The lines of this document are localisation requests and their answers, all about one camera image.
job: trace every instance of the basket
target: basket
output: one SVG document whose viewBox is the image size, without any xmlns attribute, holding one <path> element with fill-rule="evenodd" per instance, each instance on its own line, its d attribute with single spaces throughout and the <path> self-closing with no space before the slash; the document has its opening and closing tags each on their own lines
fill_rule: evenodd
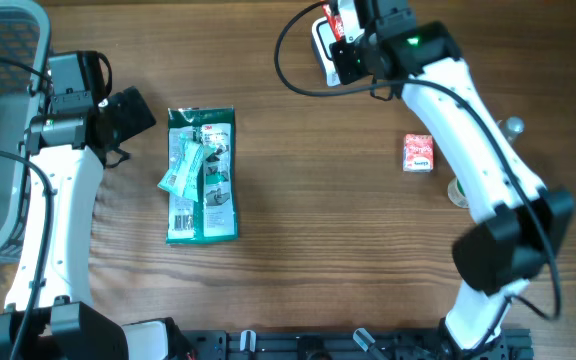
<svg viewBox="0 0 576 360">
<path fill-rule="evenodd" d="M 30 0 L 0 0 L 0 57 L 44 73 L 49 48 L 50 21 L 41 6 Z M 0 63 L 0 150 L 25 153 L 23 133 L 41 113 L 41 87 L 38 76 Z M 17 262 L 21 256 L 28 178 L 24 165 L 0 158 L 0 263 Z"/>
</svg>

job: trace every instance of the red box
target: red box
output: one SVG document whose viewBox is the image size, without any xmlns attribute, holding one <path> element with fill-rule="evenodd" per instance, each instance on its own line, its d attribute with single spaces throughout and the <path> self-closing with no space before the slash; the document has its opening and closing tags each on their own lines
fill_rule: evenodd
<svg viewBox="0 0 576 360">
<path fill-rule="evenodd" d="M 406 135 L 404 138 L 404 171 L 429 172 L 433 166 L 432 136 Z"/>
</svg>

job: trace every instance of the teal packet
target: teal packet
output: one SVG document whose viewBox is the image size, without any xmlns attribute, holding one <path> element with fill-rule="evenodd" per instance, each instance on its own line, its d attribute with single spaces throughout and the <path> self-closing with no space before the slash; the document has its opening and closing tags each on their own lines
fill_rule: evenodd
<svg viewBox="0 0 576 360">
<path fill-rule="evenodd" d="M 203 164 L 195 181 L 199 201 L 170 194 L 166 244 L 209 244 L 237 239 L 233 179 L 235 109 L 168 109 L 169 168 L 179 158 L 183 138 L 203 145 Z"/>
</svg>

